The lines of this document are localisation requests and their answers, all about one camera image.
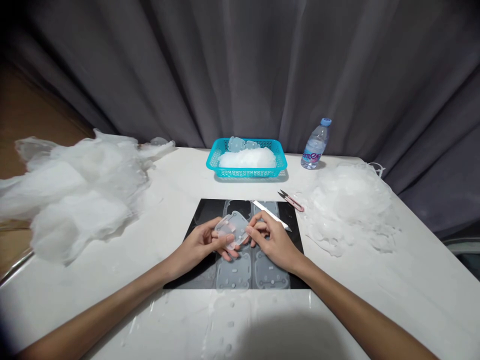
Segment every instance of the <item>evian label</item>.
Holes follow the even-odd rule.
[[[320,157],[322,154],[320,153],[315,153],[315,152],[310,152],[307,149],[303,152],[303,160],[305,160],[307,163],[314,164],[318,160],[320,160]]]

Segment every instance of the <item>curtain fold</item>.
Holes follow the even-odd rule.
[[[444,233],[480,218],[479,14],[453,0],[51,0],[9,56],[92,126],[140,141],[301,153],[332,118],[325,154],[381,163]]]

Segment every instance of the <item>forearm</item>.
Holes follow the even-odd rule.
[[[371,359],[436,359],[408,332],[305,258],[294,270]]]
[[[170,280],[164,262],[36,341],[20,359],[80,359],[120,320]]]

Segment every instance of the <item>blue bottle cap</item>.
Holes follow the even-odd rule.
[[[323,126],[330,126],[332,123],[332,120],[330,120],[328,117],[324,117],[321,121],[320,124]]]

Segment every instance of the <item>teal basket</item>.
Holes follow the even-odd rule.
[[[222,137],[213,143],[206,167],[213,170],[219,178],[276,178],[287,168],[287,159],[280,141],[273,139],[242,138],[254,141],[262,148],[269,148],[276,157],[276,167],[219,167],[220,155],[229,150],[229,137]]]

